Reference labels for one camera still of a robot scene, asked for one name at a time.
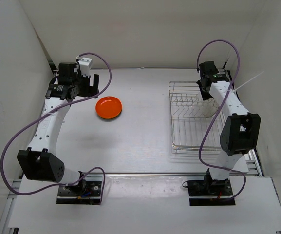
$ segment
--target dish rack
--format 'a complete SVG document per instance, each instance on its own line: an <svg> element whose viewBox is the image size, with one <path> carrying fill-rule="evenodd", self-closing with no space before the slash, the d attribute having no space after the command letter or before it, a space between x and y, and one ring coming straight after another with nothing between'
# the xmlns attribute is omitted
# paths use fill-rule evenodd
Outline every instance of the dish rack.
<svg viewBox="0 0 281 234"><path fill-rule="evenodd" d="M198 153L205 132L219 106L212 98L203 101L196 82L171 81L169 100L172 128L172 152L175 154ZM222 113L216 118L203 146L203 151L218 154L220 133L225 119Z"/></svg>

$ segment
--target white wall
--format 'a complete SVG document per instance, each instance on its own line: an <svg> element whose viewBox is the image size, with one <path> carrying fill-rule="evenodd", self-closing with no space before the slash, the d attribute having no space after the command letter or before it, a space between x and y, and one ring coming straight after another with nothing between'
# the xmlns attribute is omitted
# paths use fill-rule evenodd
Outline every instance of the white wall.
<svg viewBox="0 0 281 234"><path fill-rule="evenodd" d="M39 116L51 71L25 12L17 0L0 1L0 155L10 137ZM5 170L14 179L19 170L17 152L25 148L32 131L10 147ZM8 190L0 176L0 216Z"/></svg>
<svg viewBox="0 0 281 234"><path fill-rule="evenodd" d="M257 150L265 175L273 177L281 203L281 1L266 3L240 54L236 86L265 71L238 93L245 106L261 116Z"/></svg>
<svg viewBox="0 0 281 234"><path fill-rule="evenodd" d="M265 0L20 2L56 65L91 51L112 67L195 67L198 52L213 39L240 47ZM212 45L202 58L222 67L229 51Z"/></svg>

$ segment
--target metal dish rack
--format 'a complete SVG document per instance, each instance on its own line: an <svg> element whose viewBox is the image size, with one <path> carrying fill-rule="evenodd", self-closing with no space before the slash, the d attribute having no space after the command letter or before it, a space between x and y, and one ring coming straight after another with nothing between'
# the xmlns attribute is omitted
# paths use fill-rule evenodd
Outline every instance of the metal dish rack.
<svg viewBox="0 0 281 234"><path fill-rule="evenodd" d="M200 144L212 118L219 108L214 99L203 101L198 85L189 81L171 81L169 100L172 128L172 152L198 153ZM218 115L205 141L206 153L218 154L219 138L224 126L224 116Z"/></svg>

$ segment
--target red plate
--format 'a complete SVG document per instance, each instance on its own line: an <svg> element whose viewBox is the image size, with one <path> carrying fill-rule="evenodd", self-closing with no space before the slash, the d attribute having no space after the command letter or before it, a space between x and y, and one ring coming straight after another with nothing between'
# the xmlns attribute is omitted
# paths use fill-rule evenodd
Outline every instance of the red plate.
<svg viewBox="0 0 281 234"><path fill-rule="evenodd" d="M116 97L103 97L96 104L96 112L101 118L115 118L121 113L121 111L122 104Z"/></svg>

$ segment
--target connector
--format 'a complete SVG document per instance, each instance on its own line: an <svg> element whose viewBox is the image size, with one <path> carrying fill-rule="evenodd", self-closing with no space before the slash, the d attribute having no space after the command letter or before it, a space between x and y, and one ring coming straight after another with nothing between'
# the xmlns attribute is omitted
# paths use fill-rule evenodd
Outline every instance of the connector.
<svg viewBox="0 0 281 234"><path fill-rule="evenodd" d="M93 61L91 58L81 58L78 61L79 69L82 73L82 76L89 77L90 76L90 69L92 67Z"/></svg>

